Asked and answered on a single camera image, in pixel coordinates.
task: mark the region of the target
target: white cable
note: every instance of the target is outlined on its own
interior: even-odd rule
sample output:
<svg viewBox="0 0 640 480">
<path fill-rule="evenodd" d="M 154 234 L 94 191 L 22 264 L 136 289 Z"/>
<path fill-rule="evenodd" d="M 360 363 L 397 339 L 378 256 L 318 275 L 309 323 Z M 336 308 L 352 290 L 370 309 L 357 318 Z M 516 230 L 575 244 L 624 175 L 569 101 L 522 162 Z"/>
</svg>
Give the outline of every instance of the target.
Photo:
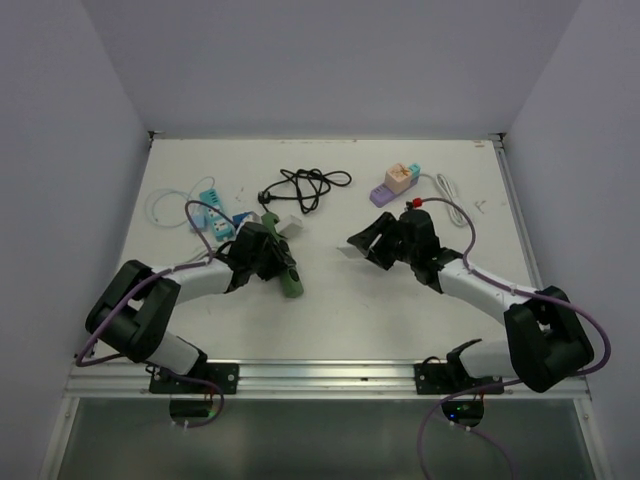
<svg viewBox="0 0 640 480">
<path fill-rule="evenodd" d="M 195 185 L 191 187 L 191 190 L 189 190 L 188 192 L 183 192 L 181 190 L 174 190 L 173 188 L 158 188 L 157 190 L 154 190 L 153 192 L 151 192 L 149 195 L 147 195 L 147 198 L 144 201 L 144 214 L 147 217 L 147 220 L 149 220 L 149 222 L 155 225 L 156 227 L 160 227 L 160 228 L 178 228 L 178 227 L 181 227 L 182 225 L 185 225 L 187 223 L 187 220 L 183 220 L 179 223 L 174 223 L 169 225 L 162 223 L 158 219 L 158 215 L 156 213 L 156 205 L 160 200 L 170 195 L 178 195 L 179 197 L 182 197 L 185 202 L 188 202 L 189 200 L 193 200 L 193 192 L 195 191 L 196 188 L 198 188 L 198 185 L 200 185 L 205 180 L 211 180 L 211 186 L 209 188 L 213 188 L 216 184 L 215 178 L 213 178 L 212 176 L 207 176 L 207 177 L 202 177 L 200 180 L 198 180 L 195 183 Z M 195 210 L 197 210 L 197 208 L 198 208 L 198 205 L 194 205 L 191 209 L 191 214 L 193 214 Z"/>
<path fill-rule="evenodd" d="M 455 203 L 469 215 L 469 210 L 465 208 L 464 204 L 462 203 L 462 200 L 460 199 L 460 197 L 458 197 L 458 192 L 456 190 L 454 183 L 451 180 L 449 180 L 445 175 L 443 175 L 442 173 L 438 173 L 434 178 L 428 173 L 421 173 L 420 176 L 430 178 L 435 184 L 436 188 L 438 189 L 438 192 L 440 192 L 440 195 L 442 196 L 442 198 L 445 198 L 446 200 L 449 200 Z M 458 210 L 449 206 L 447 207 L 447 211 L 449 212 L 449 218 L 451 219 L 451 222 L 456 227 L 462 228 L 467 226 L 467 221 L 464 219 L 464 217 Z"/>
</svg>

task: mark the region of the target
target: table surface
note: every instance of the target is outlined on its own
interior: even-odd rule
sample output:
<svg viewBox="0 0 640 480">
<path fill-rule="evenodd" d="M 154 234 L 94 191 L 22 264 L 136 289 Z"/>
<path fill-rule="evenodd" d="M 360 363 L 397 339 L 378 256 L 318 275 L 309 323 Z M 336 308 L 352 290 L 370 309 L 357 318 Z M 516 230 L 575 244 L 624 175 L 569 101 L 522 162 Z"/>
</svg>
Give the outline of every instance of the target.
<svg viewBox="0 0 640 480">
<path fill-rule="evenodd" d="M 277 279 L 252 278 L 234 293 L 179 305 L 169 330 L 218 359 L 424 359 L 444 356 L 472 338 L 505 338 L 504 328 L 493 319 L 419 284 L 407 265 L 396 264 L 385 272 L 364 260 L 346 259 L 336 249 L 383 211 L 399 215 L 407 199 L 437 194 L 431 181 L 421 178 L 405 196 L 376 208 L 369 192 L 396 162 L 416 162 L 424 173 L 452 179 L 478 230 L 472 260 L 530 285 L 493 145 L 477 141 L 156 140 L 121 263 L 180 263 L 201 248 L 187 226 L 162 229 L 149 222 L 144 202 L 158 188 L 188 191 L 211 175 L 227 213 L 262 213 L 256 194 L 281 179 L 279 169 L 342 169 L 353 176 L 352 185 L 324 196 L 318 210 L 303 217 L 303 231 L 289 242 L 305 287 L 301 297 L 284 298 Z M 291 188 L 278 192 L 290 194 Z M 296 202 L 277 201 L 270 208 L 281 217 L 302 217 Z M 462 251 L 469 229 L 454 226 L 444 205 L 426 208 L 442 245 Z M 182 209 L 179 197 L 157 205 L 166 223 L 181 221 Z M 207 236 L 213 240 L 210 232 Z M 107 352 L 110 348 L 101 343 L 97 353 Z"/>
</svg>

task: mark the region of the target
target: purple power strip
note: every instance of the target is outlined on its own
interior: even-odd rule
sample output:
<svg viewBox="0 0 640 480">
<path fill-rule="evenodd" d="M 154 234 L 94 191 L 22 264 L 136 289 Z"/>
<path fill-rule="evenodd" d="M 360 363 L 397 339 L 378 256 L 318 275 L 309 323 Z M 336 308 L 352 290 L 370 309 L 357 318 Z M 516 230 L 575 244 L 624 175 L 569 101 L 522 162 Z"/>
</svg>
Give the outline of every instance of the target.
<svg viewBox="0 0 640 480">
<path fill-rule="evenodd" d="M 407 188 L 407 190 L 413 187 L 416 183 L 418 183 L 417 178 L 414 178 L 413 180 L 411 180 L 411 183 L 409 184 L 409 187 Z M 374 188 L 373 190 L 371 190 L 371 193 L 369 194 L 369 200 L 371 200 L 371 202 L 376 207 L 381 208 L 381 207 L 384 207 L 387 203 L 389 203 L 394 198 L 402 195 L 407 190 L 404 190 L 400 192 L 398 195 L 396 195 L 391 190 L 389 190 L 389 187 L 387 187 L 384 183 L 382 183 L 378 185 L 376 188 Z"/>
</svg>

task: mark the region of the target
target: gray wall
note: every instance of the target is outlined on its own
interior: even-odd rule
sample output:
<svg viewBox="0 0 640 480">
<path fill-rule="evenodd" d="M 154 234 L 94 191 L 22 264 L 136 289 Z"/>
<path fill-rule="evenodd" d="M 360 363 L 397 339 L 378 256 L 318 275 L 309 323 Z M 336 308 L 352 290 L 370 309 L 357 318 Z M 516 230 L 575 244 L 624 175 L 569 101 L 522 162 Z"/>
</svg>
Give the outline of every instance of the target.
<svg viewBox="0 0 640 480">
<path fill-rule="evenodd" d="M 146 133 L 75 0 L 4 2 L 0 65 L 0 477 L 25 480 L 115 266 Z"/>
<path fill-rule="evenodd" d="M 506 131 L 579 0 L 83 0 L 171 136 Z"/>
<path fill-rule="evenodd" d="M 507 137 L 543 278 L 613 343 L 590 380 L 618 478 L 640 470 L 640 3 L 584 0 Z"/>
</svg>

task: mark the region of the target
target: white tabletop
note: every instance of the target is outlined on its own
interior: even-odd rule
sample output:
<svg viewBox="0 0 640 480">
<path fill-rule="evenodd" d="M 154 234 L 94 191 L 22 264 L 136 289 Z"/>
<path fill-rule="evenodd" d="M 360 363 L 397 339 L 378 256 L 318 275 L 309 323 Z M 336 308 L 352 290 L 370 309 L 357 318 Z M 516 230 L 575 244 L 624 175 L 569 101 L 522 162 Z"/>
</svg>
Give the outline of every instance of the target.
<svg viewBox="0 0 640 480">
<path fill-rule="evenodd" d="M 211 295 L 178 306 L 169 330 L 228 359 L 420 359 L 443 356 L 472 338 L 504 338 L 494 320 L 465 303 L 419 284 L 407 265 L 385 272 L 336 249 L 383 211 L 396 216 L 404 202 L 436 195 L 428 179 L 383 209 L 368 199 L 396 162 L 418 163 L 425 173 L 444 173 L 458 186 L 478 229 L 472 260 L 500 276 L 529 285 L 525 257 L 490 142 L 415 140 L 156 140 L 135 206 L 121 263 L 138 259 L 167 265 L 201 247 L 186 226 L 152 225 L 144 201 L 155 189 L 188 191 L 212 175 L 227 213 L 262 213 L 256 194 L 281 179 L 280 168 L 343 169 L 353 184 L 334 188 L 320 208 L 304 216 L 304 230 L 289 242 L 305 293 L 286 299 L 279 281 L 249 284 L 228 295 Z M 276 201 L 280 216 L 302 217 L 296 202 Z M 445 207 L 427 205 L 443 246 L 463 250 L 468 228 L 455 227 Z M 176 197 L 158 204 L 161 220 L 182 220 Z M 98 354 L 108 352 L 100 344 Z"/>
</svg>

